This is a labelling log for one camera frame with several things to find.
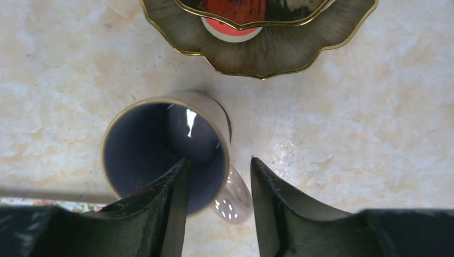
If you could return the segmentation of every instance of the decorative plate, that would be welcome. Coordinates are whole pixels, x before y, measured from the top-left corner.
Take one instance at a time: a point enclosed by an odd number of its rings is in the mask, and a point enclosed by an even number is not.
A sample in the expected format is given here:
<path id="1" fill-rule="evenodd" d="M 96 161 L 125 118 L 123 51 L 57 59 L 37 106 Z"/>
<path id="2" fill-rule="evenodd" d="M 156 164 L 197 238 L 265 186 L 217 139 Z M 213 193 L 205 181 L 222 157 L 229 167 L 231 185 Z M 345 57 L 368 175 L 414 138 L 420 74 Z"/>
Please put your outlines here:
<path id="1" fill-rule="evenodd" d="M 175 0 L 141 0 L 145 17 L 178 52 L 201 55 L 218 72 L 258 79 L 309 68 L 323 50 L 346 45 L 377 0 L 336 0 L 311 22 L 292 27 L 263 27 L 250 40 L 225 42 L 213 36 L 200 16 Z"/>
<path id="2" fill-rule="evenodd" d="M 332 0 L 175 0 L 190 13 L 236 29 L 298 26 L 310 22 Z"/>

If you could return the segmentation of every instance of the black object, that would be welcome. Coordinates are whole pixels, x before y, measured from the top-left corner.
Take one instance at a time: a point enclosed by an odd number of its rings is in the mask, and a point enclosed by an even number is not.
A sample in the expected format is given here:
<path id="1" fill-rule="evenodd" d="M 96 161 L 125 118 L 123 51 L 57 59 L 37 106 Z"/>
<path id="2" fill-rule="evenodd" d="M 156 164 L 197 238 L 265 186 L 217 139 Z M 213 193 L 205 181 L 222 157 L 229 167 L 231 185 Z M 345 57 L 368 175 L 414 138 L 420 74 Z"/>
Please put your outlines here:
<path id="1" fill-rule="evenodd" d="M 181 256 L 189 200 L 188 164 L 98 212 L 58 206 L 0 208 L 0 256 Z"/>
<path id="2" fill-rule="evenodd" d="M 454 210 L 364 210 L 325 205 L 251 160 L 260 256 L 451 257 Z"/>

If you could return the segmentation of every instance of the gold rim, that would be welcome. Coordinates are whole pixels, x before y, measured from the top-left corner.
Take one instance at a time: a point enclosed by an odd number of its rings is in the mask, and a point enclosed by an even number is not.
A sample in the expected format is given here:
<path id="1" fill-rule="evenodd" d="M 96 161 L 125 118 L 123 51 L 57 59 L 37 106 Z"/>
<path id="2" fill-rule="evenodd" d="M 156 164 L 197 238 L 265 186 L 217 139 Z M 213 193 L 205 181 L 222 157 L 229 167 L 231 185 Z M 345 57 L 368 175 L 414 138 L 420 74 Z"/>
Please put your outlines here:
<path id="1" fill-rule="evenodd" d="M 208 57 L 202 53 L 202 52 L 191 52 L 191 51 L 186 51 L 186 50 L 183 50 L 181 48 L 179 48 L 178 46 L 176 46 L 171 40 L 170 38 L 162 31 L 162 29 L 160 28 L 160 26 L 158 26 L 154 21 L 152 21 L 150 19 L 150 17 L 148 16 L 148 11 L 147 11 L 147 8 L 145 7 L 145 3 L 143 2 L 143 0 L 140 0 L 140 5 L 142 6 L 142 10 L 143 10 L 143 13 L 145 14 L 145 18 L 146 20 L 151 24 L 153 25 L 153 27 L 155 27 L 160 33 L 161 35 L 165 38 L 165 40 L 169 43 L 169 45 L 171 47 L 173 47 L 177 52 L 179 52 L 180 54 L 183 54 L 183 55 L 190 55 L 190 56 L 203 56 L 205 58 L 205 60 L 207 60 L 208 64 L 215 70 L 217 71 L 218 73 L 220 74 L 223 74 L 223 75 L 232 75 L 232 76 L 242 76 L 242 77 L 250 77 L 250 78 L 255 78 L 255 79 L 260 79 L 260 80 L 266 80 L 266 79 L 269 79 L 269 78 L 272 78 L 272 77 L 276 77 L 276 76 L 279 76 L 279 75 L 284 75 L 284 74 L 291 74 L 291 73 L 297 73 L 297 72 L 300 72 L 300 71 L 303 71 L 303 70 L 306 70 L 308 69 L 309 67 L 311 67 L 315 60 L 317 60 L 317 58 L 319 57 L 320 53 L 325 51 L 325 50 L 333 50 L 333 49 L 337 49 L 337 48 L 341 48 L 343 46 L 345 46 L 348 42 L 350 42 L 350 40 L 355 36 L 356 32 L 359 30 L 359 28 L 361 27 L 361 25 L 364 23 L 364 21 L 369 17 L 369 15 L 377 8 L 379 4 L 379 0 L 375 0 L 374 2 L 374 5 L 372 5 L 372 7 L 364 14 L 364 16 L 361 18 L 361 20 L 358 22 L 358 24 L 356 25 L 356 27 L 354 28 L 354 30 L 352 31 L 352 33 L 341 43 L 339 44 L 336 44 L 336 45 L 333 45 L 333 46 L 327 46 L 327 47 L 323 47 L 321 49 L 319 49 L 317 51 L 317 53 L 315 53 L 314 57 L 312 57 L 312 59 L 309 61 L 308 64 L 304 65 L 303 67 L 300 67 L 298 69 L 293 69 L 293 70 L 286 70 L 286 71 L 280 71 L 280 72 L 276 72 L 276 73 L 272 73 L 272 74 L 269 74 L 269 75 L 259 75 L 259 74 L 254 74 L 254 73 L 243 73 L 243 72 L 229 72 L 229 71 L 221 71 L 219 69 L 217 69 L 216 67 L 213 66 L 213 64 L 210 62 L 210 60 L 208 59 Z"/>
<path id="2" fill-rule="evenodd" d="M 175 2 L 180 6 L 183 10 L 190 12 L 192 14 L 195 14 L 197 16 L 201 17 L 206 17 L 210 19 L 214 19 L 217 21 L 221 21 L 227 25 L 229 25 L 232 28 L 238 29 L 238 30 L 243 30 L 247 28 L 253 28 L 253 27 L 264 27 L 264 26 L 283 26 L 283 27 L 293 27 L 293 26 L 300 26 L 304 25 L 311 20 L 313 20 L 317 15 L 319 15 L 324 7 L 330 2 L 330 0 L 323 0 L 323 2 L 317 7 L 311 14 L 309 14 L 308 17 L 299 19 L 299 20 L 294 20 L 294 21 L 254 21 L 254 22 L 248 22 L 245 24 L 238 24 L 236 22 L 233 22 L 229 19 L 226 19 L 224 17 L 221 17 L 219 15 L 215 15 L 209 12 L 204 12 L 200 11 L 197 9 L 194 9 L 192 7 L 189 7 L 185 5 L 184 3 L 181 2 L 181 0 L 175 0 Z"/>
<path id="3" fill-rule="evenodd" d="M 225 152 L 225 172 L 224 172 L 224 179 L 222 181 L 222 185 L 221 187 L 219 188 L 219 190 L 216 192 L 216 195 L 213 199 L 216 199 L 219 194 L 221 193 L 222 189 L 224 189 L 225 187 L 225 183 L 227 183 L 227 176 L 229 175 L 229 168 L 230 168 L 230 153 L 229 153 L 229 150 L 227 149 L 227 143 L 225 138 L 222 136 L 222 133 L 220 131 L 220 129 L 215 125 L 215 123 L 212 121 L 212 119 L 208 118 L 208 116 L 206 115 L 206 113 L 204 113 L 203 111 L 200 111 L 198 108 L 195 108 L 194 106 L 191 106 L 190 104 L 187 104 L 186 102 L 183 102 L 182 100 L 179 100 L 179 99 L 174 99 L 172 98 L 171 96 L 169 97 L 150 97 L 150 98 L 147 98 L 147 99 L 144 99 L 144 100 L 141 100 L 139 102 L 136 102 L 136 103 L 133 103 L 131 105 L 129 105 L 128 107 L 126 107 L 125 109 L 123 109 L 119 114 L 117 114 L 115 116 L 115 118 L 110 122 L 109 126 L 107 127 L 107 129 L 105 130 L 105 133 L 104 133 L 104 136 L 102 138 L 102 142 L 101 142 L 101 167 L 102 167 L 102 171 L 103 171 L 103 175 L 104 175 L 104 178 L 105 180 L 107 181 L 108 185 L 109 185 L 109 188 L 110 190 L 113 192 L 114 196 L 119 200 L 121 199 L 122 197 L 118 194 L 118 192 L 115 190 L 115 188 L 112 186 L 112 183 L 110 182 L 110 179 L 109 177 L 107 176 L 107 169 L 105 168 L 105 164 L 104 164 L 104 152 L 105 152 L 105 143 L 106 143 L 106 139 L 108 137 L 108 135 L 110 134 L 113 126 L 116 125 L 116 123 L 118 122 L 118 120 L 120 120 L 121 118 L 123 118 L 123 116 L 130 112 L 131 110 L 133 110 L 134 108 L 140 106 L 140 105 L 143 105 L 143 104 L 150 104 L 150 103 L 170 103 L 170 104 L 177 104 L 177 105 L 181 105 L 183 107 L 186 107 L 188 109 L 191 109 L 191 110 L 194 110 L 195 112 L 197 112 L 197 114 L 201 115 L 206 121 L 208 121 L 208 123 L 213 127 L 213 129 L 215 130 L 217 136 L 219 137 L 219 139 L 221 140 L 221 146 L 222 146 L 222 149 L 224 150 Z M 203 208 L 201 208 L 200 210 L 188 215 L 188 216 L 193 216 L 195 214 L 198 214 L 199 212 L 205 210 L 206 208 L 208 208 L 210 206 L 210 203 L 207 204 L 206 206 L 204 206 Z"/>

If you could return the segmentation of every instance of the red object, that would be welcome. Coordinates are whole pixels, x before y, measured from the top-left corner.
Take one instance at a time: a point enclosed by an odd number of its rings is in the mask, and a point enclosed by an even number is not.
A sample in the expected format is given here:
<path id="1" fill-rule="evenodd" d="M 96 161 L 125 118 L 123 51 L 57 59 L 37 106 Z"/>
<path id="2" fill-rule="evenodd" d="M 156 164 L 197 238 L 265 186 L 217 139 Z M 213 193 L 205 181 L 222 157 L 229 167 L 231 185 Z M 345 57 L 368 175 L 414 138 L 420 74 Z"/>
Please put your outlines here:
<path id="1" fill-rule="evenodd" d="M 202 0 L 199 8 L 236 24 L 265 20 L 266 0 Z"/>
<path id="2" fill-rule="evenodd" d="M 206 21 L 213 29 L 229 36 L 244 36 L 257 30 L 257 28 L 247 28 L 243 29 L 242 31 L 239 31 L 217 20 L 206 18 Z"/>

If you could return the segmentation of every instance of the marble countertop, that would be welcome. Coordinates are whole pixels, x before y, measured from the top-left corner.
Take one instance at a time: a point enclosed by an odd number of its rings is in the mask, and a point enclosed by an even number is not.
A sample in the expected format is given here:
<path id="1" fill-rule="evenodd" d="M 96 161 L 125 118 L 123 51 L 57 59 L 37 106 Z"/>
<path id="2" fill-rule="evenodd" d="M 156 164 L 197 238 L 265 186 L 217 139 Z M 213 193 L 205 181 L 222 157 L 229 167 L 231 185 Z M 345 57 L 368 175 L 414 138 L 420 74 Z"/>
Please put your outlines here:
<path id="1" fill-rule="evenodd" d="M 232 164 L 252 155 L 347 211 L 454 206 L 454 2 L 387 0 L 307 71 L 229 77 L 175 52 L 138 1 L 6 1 L 0 9 L 0 195 L 106 203 L 103 132 L 177 90 L 221 102 Z M 190 217 L 183 256 L 259 256 L 254 219 Z"/>

